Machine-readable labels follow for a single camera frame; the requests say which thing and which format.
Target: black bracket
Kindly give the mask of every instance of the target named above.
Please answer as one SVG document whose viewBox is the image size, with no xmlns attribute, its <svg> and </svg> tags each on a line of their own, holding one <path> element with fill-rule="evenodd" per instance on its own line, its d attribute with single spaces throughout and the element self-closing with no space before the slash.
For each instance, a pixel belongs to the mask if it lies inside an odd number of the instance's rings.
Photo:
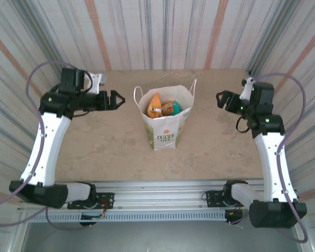
<svg viewBox="0 0 315 252">
<path fill-rule="evenodd" d="M 123 105 L 125 102 L 126 102 L 126 100 L 123 96 L 121 96 L 115 90 L 111 90 L 110 104 L 108 106 L 108 110 L 117 109 L 118 107 Z"/>
<path fill-rule="evenodd" d="M 239 98 L 239 94 L 233 93 L 227 90 L 216 94 L 217 106 L 219 108 L 224 108 L 225 110 L 234 114 L 243 114 L 244 106 L 243 102 Z"/>
<path fill-rule="evenodd" d="M 92 206 L 86 206 L 84 201 L 73 201 L 68 203 L 68 209 L 113 209 L 114 193 L 97 193 L 97 202 Z"/>
<path fill-rule="evenodd" d="M 215 191 L 210 190 L 205 192 L 206 204 L 208 207 L 236 207 L 240 204 L 231 196 L 231 190 L 233 184 L 247 184 L 243 180 L 228 180 L 224 184 L 223 190 Z"/>
<path fill-rule="evenodd" d="M 227 202 L 225 200 L 224 190 L 220 191 L 207 191 L 206 194 L 206 204 L 208 207 L 234 207 L 237 206 L 239 201 L 232 199 Z"/>
</svg>

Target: green logo on bag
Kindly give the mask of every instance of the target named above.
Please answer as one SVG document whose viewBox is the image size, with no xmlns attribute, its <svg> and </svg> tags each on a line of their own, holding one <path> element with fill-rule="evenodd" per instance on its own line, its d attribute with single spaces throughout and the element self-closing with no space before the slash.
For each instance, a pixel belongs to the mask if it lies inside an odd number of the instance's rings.
<svg viewBox="0 0 315 252">
<path fill-rule="evenodd" d="M 161 142 L 166 142 L 166 141 L 170 141 L 170 139 L 174 137 L 174 134 L 158 135 L 157 137 L 158 137 L 157 139 L 160 140 Z"/>
</svg>

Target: gray floor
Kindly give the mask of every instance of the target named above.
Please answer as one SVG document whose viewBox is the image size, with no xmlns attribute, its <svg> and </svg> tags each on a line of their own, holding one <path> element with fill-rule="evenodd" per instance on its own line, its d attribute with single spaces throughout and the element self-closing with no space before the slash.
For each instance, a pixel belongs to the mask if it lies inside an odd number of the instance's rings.
<svg viewBox="0 0 315 252">
<path fill-rule="evenodd" d="M 243 229 L 225 222 L 97 223 L 92 229 L 65 232 L 46 223 L 30 224 L 22 251 L 300 251 L 274 229 L 255 229 L 248 219 L 239 225 Z"/>
</svg>

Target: bag handle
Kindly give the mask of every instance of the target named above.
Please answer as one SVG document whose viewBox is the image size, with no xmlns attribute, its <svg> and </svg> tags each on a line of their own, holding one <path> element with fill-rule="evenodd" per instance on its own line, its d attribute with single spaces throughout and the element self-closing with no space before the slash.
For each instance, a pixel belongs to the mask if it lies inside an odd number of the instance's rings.
<svg viewBox="0 0 315 252">
<path fill-rule="evenodd" d="M 135 98 L 135 93 L 137 92 L 137 88 L 140 88 L 140 91 L 141 91 L 141 98 L 143 97 L 142 88 L 141 88 L 141 87 L 139 87 L 139 86 L 137 86 L 137 87 L 135 87 L 135 89 L 134 89 L 134 92 L 133 92 L 133 98 L 134 98 L 134 102 L 135 102 L 135 104 L 138 106 L 138 108 L 140 108 L 140 107 L 139 107 L 138 102 L 136 101 L 137 99 Z"/>
<path fill-rule="evenodd" d="M 196 88 L 197 79 L 194 79 L 193 84 L 191 85 L 189 92 L 193 90 L 193 105 L 194 105 L 194 99 L 195 99 L 195 88 Z"/>
</svg>

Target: mounting plate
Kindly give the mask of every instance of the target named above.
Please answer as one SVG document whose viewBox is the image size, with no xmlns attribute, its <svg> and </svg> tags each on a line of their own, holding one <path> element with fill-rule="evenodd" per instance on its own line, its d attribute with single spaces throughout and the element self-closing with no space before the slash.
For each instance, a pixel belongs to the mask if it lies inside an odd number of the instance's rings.
<svg viewBox="0 0 315 252">
<path fill-rule="evenodd" d="M 239 201 L 231 198 L 229 202 L 225 201 L 224 190 L 220 191 L 207 191 L 206 194 L 206 204 L 208 207 L 234 207 L 237 206 Z"/>
<path fill-rule="evenodd" d="M 104 209 L 113 209 L 114 204 L 114 193 L 97 193 L 97 200 L 100 200 L 101 205 Z M 100 204 L 96 202 L 94 206 L 92 207 L 86 207 L 82 203 L 82 201 L 73 201 L 71 203 L 68 203 L 68 209 L 102 209 Z"/>
</svg>

